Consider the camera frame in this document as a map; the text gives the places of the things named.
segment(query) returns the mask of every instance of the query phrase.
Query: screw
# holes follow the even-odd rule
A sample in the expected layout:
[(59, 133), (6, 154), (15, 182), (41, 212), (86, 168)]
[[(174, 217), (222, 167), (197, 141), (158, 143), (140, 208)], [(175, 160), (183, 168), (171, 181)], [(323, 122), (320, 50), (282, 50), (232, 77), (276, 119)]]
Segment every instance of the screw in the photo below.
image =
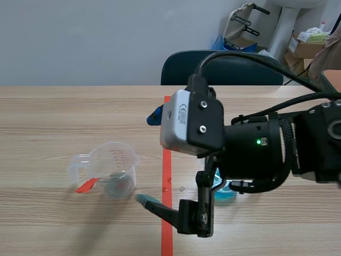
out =
[(203, 225), (206, 225), (206, 224), (207, 224), (207, 213), (203, 213), (203, 214), (201, 215), (201, 223), (202, 223)]
[(207, 131), (206, 126), (202, 125), (201, 127), (199, 127), (200, 133), (205, 133), (206, 131)]
[(322, 107), (323, 108), (329, 108), (330, 107), (330, 102), (322, 103)]
[(201, 103), (200, 103), (200, 106), (202, 108), (207, 108), (207, 102), (205, 100), (202, 100)]

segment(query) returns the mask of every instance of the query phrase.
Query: cardboard box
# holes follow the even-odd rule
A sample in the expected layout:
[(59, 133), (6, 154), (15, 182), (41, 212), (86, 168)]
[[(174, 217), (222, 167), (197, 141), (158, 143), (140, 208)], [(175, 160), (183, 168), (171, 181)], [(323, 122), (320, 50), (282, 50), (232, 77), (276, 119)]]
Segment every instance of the cardboard box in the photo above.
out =
[(295, 58), (291, 52), (287, 51), (284, 55), (284, 61), (283, 64), (286, 65), (291, 72), (295, 73), (296, 75), (302, 73), (307, 67), (310, 65), (310, 63), (313, 61), (313, 59), (299, 59)]
[(297, 35), (292, 35), (288, 46), (289, 52), (296, 59), (314, 59), (324, 48), (324, 43), (303, 43), (297, 39)]
[(303, 43), (324, 43), (328, 37), (328, 33), (311, 34), (307, 32), (299, 33), (297, 39)]

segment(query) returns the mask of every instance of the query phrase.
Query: black cable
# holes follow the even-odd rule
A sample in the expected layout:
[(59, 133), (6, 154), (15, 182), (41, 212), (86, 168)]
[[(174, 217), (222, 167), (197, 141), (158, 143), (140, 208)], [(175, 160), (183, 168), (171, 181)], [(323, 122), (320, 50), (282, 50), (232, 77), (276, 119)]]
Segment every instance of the black cable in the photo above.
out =
[[(297, 76), (303, 75), (305, 72), (307, 72), (310, 69), (310, 67), (311, 67), (311, 64), (309, 64), (309, 66), (306, 69), (304, 69), (301, 73), (299, 73)], [(289, 80), (287, 83), (284, 84), (284, 86), (290, 84), (292, 81), (293, 81), (292, 79)]]
[(303, 86), (307, 87), (308, 89), (310, 89), (314, 92), (322, 92), (322, 90), (320, 88), (318, 88), (318, 86), (316, 84), (311, 84), (311, 83), (307, 82), (306, 80), (299, 78), (298, 76), (296, 76), (292, 72), (286, 71), (286, 70), (282, 69), (281, 67), (279, 67), (279, 66), (277, 66), (271, 62), (268, 62), (266, 60), (259, 58), (259, 56), (257, 56), (257, 55), (235, 52), (235, 51), (223, 51), (223, 52), (215, 52), (215, 53), (210, 54), (209, 56), (204, 58), (203, 61), (199, 64), (199, 66), (196, 70), (196, 74), (202, 76), (204, 68), (207, 66), (208, 63), (210, 63), (214, 59), (222, 58), (222, 57), (238, 57), (238, 58), (247, 59), (247, 60), (257, 62), (263, 66), (266, 66), (268, 68), (271, 68), (271, 69), (277, 71), (278, 73), (280, 73), (282, 75), (289, 77), (290, 79), (302, 84)]
[(235, 124), (240, 121), (248, 120), (250, 117), (254, 117), (254, 116), (266, 116), (269, 113), (279, 111), (281, 109), (290, 107), (292, 105), (296, 105), (305, 101), (317, 100), (317, 99), (337, 100), (337, 99), (341, 99), (341, 93), (319, 92), (319, 93), (312, 93), (312, 94), (304, 95), (298, 98), (288, 100), (286, 102), (283, 102), (281, 104), (278, 104), (266, 110), (263, 110), (263, 111), (260, 111), (251, 115), (243, 116), (242, 120), (240, 117), (235, 117), (234, 119), (232, 119), (231, 124)]

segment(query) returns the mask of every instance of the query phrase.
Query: white wall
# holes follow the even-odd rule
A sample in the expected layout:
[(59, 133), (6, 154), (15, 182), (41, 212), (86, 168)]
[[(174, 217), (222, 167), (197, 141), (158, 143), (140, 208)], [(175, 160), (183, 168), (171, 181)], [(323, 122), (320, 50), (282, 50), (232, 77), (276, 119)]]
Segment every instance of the white wall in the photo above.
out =
[(331, 31), (341, 13), (340, 0), (328, 0), (314, 9), (302, 9), (295, 24), (295, 31), (306, 31), (318, 27), (321, 22), (326, 22), (325, 31)]
[[(209, 49), (245, 2), (2, 0), (0, 85), (159, 84), (169, 55)], [(253, 19), (266, 45), (277, 17)]]

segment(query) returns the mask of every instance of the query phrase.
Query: blue object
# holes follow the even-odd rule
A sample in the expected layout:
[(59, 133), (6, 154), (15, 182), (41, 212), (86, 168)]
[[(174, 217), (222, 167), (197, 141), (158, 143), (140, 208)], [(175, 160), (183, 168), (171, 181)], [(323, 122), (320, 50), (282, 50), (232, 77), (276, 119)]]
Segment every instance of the blue object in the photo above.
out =
[[(219, 170), (217, 169), (214, 175), (213, 187), (219, 185), (221, 182), (222, 182), (222, 179), (220, 178), (220, 173), (219, 173)], [(215, 200), (220, 200), (220, 201), (229, 200), (229, 199), (234, 198), (237, 195), (237, 192), (229, 188), (230, 183), (231, 183), (230, 181), (227, 181), (225, 187), (223, 187), (222, 189), (218, 190), (215, 193), (215, 196), (214, 196)]]
[(257, 51), (257, 43), (253, 44), (253, 45), (250, 45), (248, 47), (245, 47), (243, 49), (236, 49), (236, 48), (233, 48), (233, 47), (230, 47), (226, 44), (224, 44), (224, 48), (229, 50), (229, 51), (240, 51), (240, 52), (250, 52), (250, 53), (254, 53)]
[(224, 40), (223, 40), (223, 36), (219, 35), (214, 43), (214, 45), (212, 46), (212, 50), (214, 51), (226, 51), (225, 47), (224, 47)]
[(161, 120), (162, 120), (162, 112), (163, 112), (164, 105), (161, 107), (158, 107), (153, 114), (151, 114), (147, 118), (147, 124), (151, 126), (160, 126), (161, 125)]
[(219, 35), (218, 38), (216, 39), (214, 45), (212, 46), (212, 50), (214, 51), (240, 51), (240, 52), (250, 52), (250, 53), (254, 53), (257, 51), (257, 43), (254, 43), (253, 45), (250, 45), (246, 48), (243, 49), (236, 49), (233, 48), (231, 46), (228, 46), (226, 44), (224, 44), (224, 39), (222, 35)]

